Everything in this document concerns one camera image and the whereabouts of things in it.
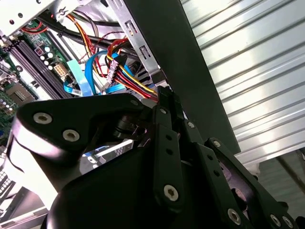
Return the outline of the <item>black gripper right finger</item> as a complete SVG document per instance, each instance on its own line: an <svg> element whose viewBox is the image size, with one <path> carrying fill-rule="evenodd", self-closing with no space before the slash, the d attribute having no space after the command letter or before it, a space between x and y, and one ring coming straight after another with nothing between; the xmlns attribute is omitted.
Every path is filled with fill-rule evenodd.
<svg viewBox="0 0 305 229"><path fill-rule="evenodd" d="M213 229L296 229L287 207L276 201L216 138L203 140L175 97L180 157L188 165L185 193L202 226Z"/></svg>

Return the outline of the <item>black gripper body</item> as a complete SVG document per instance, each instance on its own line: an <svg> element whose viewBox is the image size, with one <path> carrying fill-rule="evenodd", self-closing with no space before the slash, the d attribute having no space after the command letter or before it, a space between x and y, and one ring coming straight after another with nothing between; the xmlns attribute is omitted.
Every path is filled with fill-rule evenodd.
<svg viewBox="0 0 305 229"><path fill-rule="evenodd" d="M181 163L185 204L180 213L153 193L152 152L132 150L68 183L47 215L49 229L224 229L206 179Z"/></svg>

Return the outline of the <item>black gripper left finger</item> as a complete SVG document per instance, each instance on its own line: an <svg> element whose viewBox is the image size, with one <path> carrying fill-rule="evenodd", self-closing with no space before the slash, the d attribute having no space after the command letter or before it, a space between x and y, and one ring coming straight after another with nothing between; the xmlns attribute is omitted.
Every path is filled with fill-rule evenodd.
<svg viewBox="0 0 305 229"><path fill-rule="evenodd" d="M39 196L50 209L59 192L81 176L80 159L101 146L125 139L136 152L151 153L149 190L173 209L183 193L178 134L183 120L176 95L158 87L150 108L131 94L48 100L23 105L13 121L14 180Z"/></svg>

